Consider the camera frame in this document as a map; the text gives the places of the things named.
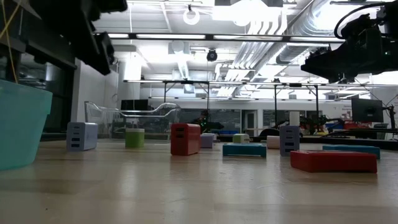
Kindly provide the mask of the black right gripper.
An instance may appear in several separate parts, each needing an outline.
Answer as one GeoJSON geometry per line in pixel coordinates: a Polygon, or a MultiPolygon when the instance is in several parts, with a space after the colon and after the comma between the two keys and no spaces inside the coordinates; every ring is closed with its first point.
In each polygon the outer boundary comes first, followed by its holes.
{"type": "Polygon", "coordinates": [[[343,77],[352,80],[362,73],[380,74],[384,70],[382,35],[375,24],[345,25],[341,30],[345,43],[333,52],[331,47],[311,50],[301,65],[304,72],[336,82],[343,77]]]}

